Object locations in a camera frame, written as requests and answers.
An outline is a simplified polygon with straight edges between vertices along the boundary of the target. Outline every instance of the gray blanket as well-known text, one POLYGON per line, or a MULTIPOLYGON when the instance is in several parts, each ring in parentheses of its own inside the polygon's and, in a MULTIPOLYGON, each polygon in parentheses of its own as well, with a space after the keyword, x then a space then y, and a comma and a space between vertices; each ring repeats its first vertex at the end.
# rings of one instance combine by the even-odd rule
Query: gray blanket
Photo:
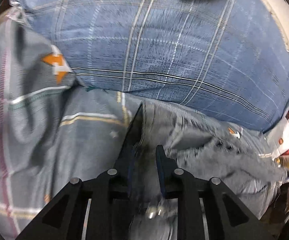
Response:
MULTIPOLYGON (((162 144, 180 167, 202 179, 220 177, 262 216, 286 171, 274 167, 261 132, 174 103, 86 91, 62 60, 46 63, 46 56, 61 55, 54 56, 48 40, 11 20, 17 13, 11 10, 0 24, 0 232, 6 240, 14 239, 71 177, 92 179, 113 166, 142 101, 145 150, 138 187, 144 202, 159 195, 153 149, 162 144)), ((166 232, 174 230, 163 221, 142 224, 151 227, 144 230, 141 219, 131 227, 133 239, 153 237, 157 225, 164 233, 154 239, 167 239, 166 232)))

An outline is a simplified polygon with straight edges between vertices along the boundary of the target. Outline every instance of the folded fabric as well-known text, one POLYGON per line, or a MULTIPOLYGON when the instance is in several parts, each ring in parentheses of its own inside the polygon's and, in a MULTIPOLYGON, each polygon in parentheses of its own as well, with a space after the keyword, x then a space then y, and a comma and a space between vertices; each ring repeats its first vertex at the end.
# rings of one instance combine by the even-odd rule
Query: folded fabric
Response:
POLYGON ((267 131, 289 109, 289 53, 261 0, 12 0, 85 86, 267 131))
MULTIPOLYGON (((152 153, 162 144, 180 167, 203 179, 220 177, 262 216, 286 170, 274 167, 261 132, 174 103, 86 91, 57 48, 21 19, 11 20, 17 13, 13 8, 0 21, 0 232, 6 240, 14 239, 71 177, 92 179, 112 168, 142 101, 139 199, 150 202, 159 195, 152 153)), ((133 229, 138 235, 139 228, 133 229)))

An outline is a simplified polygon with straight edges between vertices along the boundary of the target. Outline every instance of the blue fabric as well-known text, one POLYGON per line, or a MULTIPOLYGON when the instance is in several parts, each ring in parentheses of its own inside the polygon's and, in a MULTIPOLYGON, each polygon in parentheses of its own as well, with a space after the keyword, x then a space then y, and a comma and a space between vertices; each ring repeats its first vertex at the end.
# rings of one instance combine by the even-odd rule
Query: blue fabric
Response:
POLYGON ((260 0, 18 2, 86 86, 262 131, 289 107, 289 53, 260 0))

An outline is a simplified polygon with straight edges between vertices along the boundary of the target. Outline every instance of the triangular cutout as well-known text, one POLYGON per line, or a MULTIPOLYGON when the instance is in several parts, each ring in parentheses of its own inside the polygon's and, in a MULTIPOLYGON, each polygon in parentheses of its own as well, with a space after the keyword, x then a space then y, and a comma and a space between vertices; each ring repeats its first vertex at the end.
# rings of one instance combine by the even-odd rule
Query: triangular cutout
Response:
POLYGON ((58 203, 56 203, 50 211, 43 217, 42 223, 50 225, 54 228, 60 228, 67 208, 69 195, 64 195, 58 203))
POLYGON ((224 195, 222 198, 225 208, 228 213, 229 222, 232 227, 244 224, 249 221, 249 218, 239 206, 227 195, 224 195))

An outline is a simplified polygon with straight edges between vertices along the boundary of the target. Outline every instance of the red stripe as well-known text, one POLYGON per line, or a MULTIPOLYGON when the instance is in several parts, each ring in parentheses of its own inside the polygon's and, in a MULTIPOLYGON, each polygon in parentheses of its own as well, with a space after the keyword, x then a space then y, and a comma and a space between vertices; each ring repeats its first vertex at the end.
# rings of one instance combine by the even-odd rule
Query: red stripe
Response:
POLYGON ((14 237, 17 237, 17 229, 15 228, 14 221, 12 217, 10 216, 10 210, 9 210, 9 198, 8 198, 8 192, 7 192, 7 186, 6 186, 6 178, 8 177, 8 170, 6 167, 6 162, 4 158, 4 151, 3 151, 3 123, 4 123, 4 84, 5 84, 5 76, 6 76, 6 58, 7 58, 7 52, 6 49, 3 53, 2 57, 2 64, 0 69, 0 166, 1 170, 3 172, 2 179, 1 179, 1 186, 2 186, 2 195, 4 203, 6 204, 6 212, 8 221, 10 223, 10 226, 13 230, 14 237))

